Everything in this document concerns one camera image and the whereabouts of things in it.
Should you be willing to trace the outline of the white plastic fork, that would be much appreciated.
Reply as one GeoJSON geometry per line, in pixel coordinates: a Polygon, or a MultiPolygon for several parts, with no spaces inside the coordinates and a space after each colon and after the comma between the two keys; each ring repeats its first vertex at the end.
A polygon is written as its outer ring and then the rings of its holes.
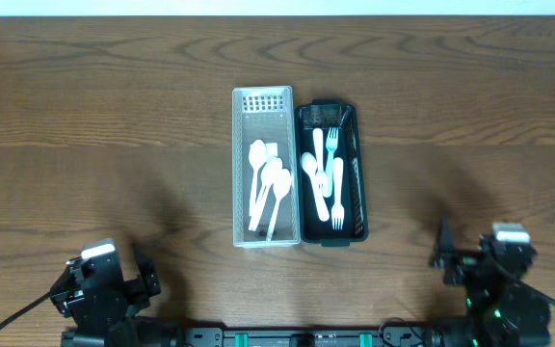
{"type": "Polygon", "coordinates": [[[317,182],[321,190],[321,193],[325,194],[325,192],[327,191],[329,179],[324,168],[325,143],[324,143],[323,130],[321,128],[314,128],[312,131],[312,137],[313,137],[315,157],[317,162],[316,178],[317,178],[317,182]]]}
{"type": "Polygon", "coordinates": [[[331,207],[331,224],[334,230],[341,230],[344,223],[344,206],[342,205],[344,163],[343,159],[336,157],[333,160],[333,197],[334,203],[331,207]]]}

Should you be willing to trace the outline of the mint green plastic fork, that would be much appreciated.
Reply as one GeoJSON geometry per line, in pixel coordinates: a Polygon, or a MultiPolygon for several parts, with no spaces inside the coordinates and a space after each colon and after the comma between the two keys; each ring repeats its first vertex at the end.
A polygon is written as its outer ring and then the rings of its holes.
{"type": "Polygon", "coordinates": [[[327,175],[327,185],[324,188],[323,196],[325,198],[329,198],[332,194],[333,190],[333,183],[332,183],[332,174],[333,174],[333,159],[334,153],[338,147],[338,129],[336,127],[332,127],[329,129],[327,140],[326,140],[326,150],[328,152],[327,163],[326,163],[326,175],[327,175]]]}

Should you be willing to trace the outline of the white plastic spoon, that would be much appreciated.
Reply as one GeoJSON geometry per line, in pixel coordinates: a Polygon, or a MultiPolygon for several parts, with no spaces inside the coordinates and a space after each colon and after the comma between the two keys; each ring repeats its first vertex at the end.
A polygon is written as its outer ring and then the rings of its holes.
{"type": "Polygon", "coordinates": [[[249,225],[250,231],[256,231],[259,220],[262,216],[266,199],[269,194],[270,187],[272,186],[275,176],[279,170],[282,169],[282,160],[279,157],[271,157],[267,164],[264,166],[261,173],[261,190],[255,202],[251,214],[251,222],[249,225]]]}
{"type": "Polygon", "coordinates": [[[250,216],[252,215],[252,212],[255,207],[255,202],[256,202],[258,171],[266,163],[266,158],[267,158],[267,152],[266,152],[265,143],[260,139],[255,140],[250,145],[250,152],[249,152],[249,162],[252,167],[250,209],[249,209],[250,216]]]}
{"type": "Polygon", "coordinates": [[[327,222],[330,218],[330,212],[328,211],[326,202],[322,196],[319,180],[317,178],[317,161],[310,152],[304,152],[302,154],[301,163],[303,171],[310,179],[312,195],[318,218],[321,222],[327,222]]]}
{"type": "Polygon", "coordinates": [[[291,173],[288,169],[282,169],[277,174],[277,179],[274,183],[275,204],[274,204],[271,220],[269,223],[269,228],[267,231],[267,238],[266,238],[267,241],[271,241],[273,238],[276,223],[277,223],[280,202],[289,193],[290,189],[291,189],[291,173]]]}

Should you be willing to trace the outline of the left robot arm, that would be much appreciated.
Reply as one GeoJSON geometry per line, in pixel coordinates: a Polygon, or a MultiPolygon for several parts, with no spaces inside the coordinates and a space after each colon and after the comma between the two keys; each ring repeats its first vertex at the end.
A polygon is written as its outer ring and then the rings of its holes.
{"type": "Polygon", "coordinates": [[[133,253],[139,275],[132,280],[123,277],[111,238],[86,246],[66,263],[49,292],[53,306],[76,324],[62,333],[62,347],[184,344],[177,324],[139,314],[161,293],[161,286],[154,261],[138,247],[133,253]]]}

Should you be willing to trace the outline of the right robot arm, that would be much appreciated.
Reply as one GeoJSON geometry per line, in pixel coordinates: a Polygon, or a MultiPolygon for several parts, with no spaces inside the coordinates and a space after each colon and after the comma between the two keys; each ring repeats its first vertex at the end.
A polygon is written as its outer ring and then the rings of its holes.
{"type": "Polygon", "coordinates": [[[536,250],[518,223],[496,222],[480,237],[476,251],[454,245],[450,219],[440,220],[430,265],[444,270],[443,282],[466,291],[464,316],[439,318],[423,343],[451,346],[547,346],[550,304],[520,281],[536,250]]]}

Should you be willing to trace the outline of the dark green plastic basket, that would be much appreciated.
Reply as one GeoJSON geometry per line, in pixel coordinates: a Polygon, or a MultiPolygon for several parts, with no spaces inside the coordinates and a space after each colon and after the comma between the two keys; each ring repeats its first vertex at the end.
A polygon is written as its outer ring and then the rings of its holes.
{"type": "Polygon", "coordinates": [[[369,227],[355,106],[339,99],[315,99],[295,109],[295,120],[299,154],[316,153],[314,129],[321,129],[325,137],[335,129],[337,146],[333,155],[343,161],[341,203],[345,213],[341,229],[334,229],[331,221],[318,218],[309,176],[299,173],[303,240],[324,247],[347,247],[366,240],[369,227]]]}

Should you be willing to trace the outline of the white label sticker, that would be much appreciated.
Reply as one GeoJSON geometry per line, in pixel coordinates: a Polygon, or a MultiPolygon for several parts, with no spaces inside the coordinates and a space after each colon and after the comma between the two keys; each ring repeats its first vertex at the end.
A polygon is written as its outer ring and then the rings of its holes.
{"type": "Polygon", "coordinates": [[[270,161],[274,157],[278,157],[278,144],[277,143],[267,143],[266,148],[266,159],[270,161]]]}

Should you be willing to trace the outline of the clear perforated plastic basket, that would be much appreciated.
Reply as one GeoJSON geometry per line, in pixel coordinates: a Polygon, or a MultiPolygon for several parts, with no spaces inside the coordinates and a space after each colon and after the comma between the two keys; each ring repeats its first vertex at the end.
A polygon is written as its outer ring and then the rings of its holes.
{"type": "MultiPolygon", "coordinates": [[[[301,242],[298,146],[292,88],[289,86],[236,88],[232,92],[232,205],[233,245],[240,248],[289,247],[301,242]],[[252,167],[250,145],[255,140],[277,143],[282,169],[291,173],[291,189],[281,200],[271,241],[267,231],[275,204],[274,183],[270,187],[256,231],[250,231],[250,192],[252,167]]],[[[258,171],[257,194],[261,190],[258,171]]]]}

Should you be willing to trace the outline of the black mounting rail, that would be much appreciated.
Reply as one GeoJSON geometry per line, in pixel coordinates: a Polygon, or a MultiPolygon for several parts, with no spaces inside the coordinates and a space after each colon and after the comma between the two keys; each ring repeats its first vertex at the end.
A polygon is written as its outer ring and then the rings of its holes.
{"type": "Polygon", "coordinates": [[[425,328],[390,322],[370,329],[221,329],[190,328],[185,347],[383,347],[424,346],[425,328]]]}

